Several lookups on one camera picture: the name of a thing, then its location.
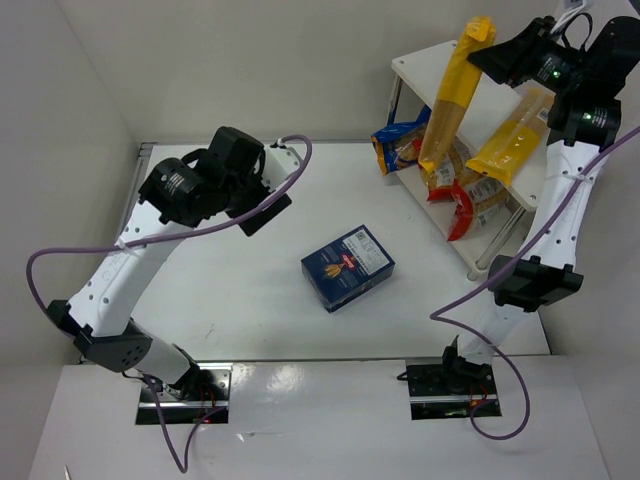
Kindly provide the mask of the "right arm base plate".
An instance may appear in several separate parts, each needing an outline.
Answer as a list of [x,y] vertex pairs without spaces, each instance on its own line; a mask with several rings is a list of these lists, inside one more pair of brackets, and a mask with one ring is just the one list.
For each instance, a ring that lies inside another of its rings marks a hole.
[[502,415],[491,368],[472,378],[435,361],[409,362],[396,379],[407,386],[413,421],[468,418],[474,408],[476,417]]

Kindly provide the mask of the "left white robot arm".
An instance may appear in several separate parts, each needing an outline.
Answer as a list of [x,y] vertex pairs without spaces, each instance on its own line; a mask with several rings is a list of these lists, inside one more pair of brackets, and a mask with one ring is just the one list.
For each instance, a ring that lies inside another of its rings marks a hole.
[[139,189],[128,223],[85,286],[47,308],[88,361],[116,373],[135,369],[164,383],[179,399],[193,395],[210,375],[180,347],[138,325],[133,310],[184,233],[224,213],[246,236],[287,208],[283,195],[255,209],[300,167],[301,158],[276,142],[266,146],[233,127],[219,128],[210,145],[160,161]]

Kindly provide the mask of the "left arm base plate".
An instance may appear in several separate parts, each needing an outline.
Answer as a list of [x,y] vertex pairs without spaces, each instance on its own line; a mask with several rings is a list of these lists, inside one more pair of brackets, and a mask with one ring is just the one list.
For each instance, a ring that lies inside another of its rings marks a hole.
[[204,382],[186,394],[152,380],[167,425],[193,425],[200,420],[205,424],[228,422],[232,364],[203,362],[199,367]]

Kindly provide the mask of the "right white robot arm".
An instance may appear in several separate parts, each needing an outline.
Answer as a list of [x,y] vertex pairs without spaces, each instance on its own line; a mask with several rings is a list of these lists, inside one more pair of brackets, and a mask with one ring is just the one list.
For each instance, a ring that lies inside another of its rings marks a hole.
[[555,99],[547,117],[547,166],[528,236],[513,257],[490,267],[491,297],[478,334],[454,340],[442,356],[444,382],[485,379],[495,349],[529,314],[581,288],[575,270],[580,226],[595,180],[621,125],[617,98],[639,62],[639,21],[609,20],[590,47],[573,48],[565,27],[534,19],[513,39],[469,54],[494,82],[533,80]]

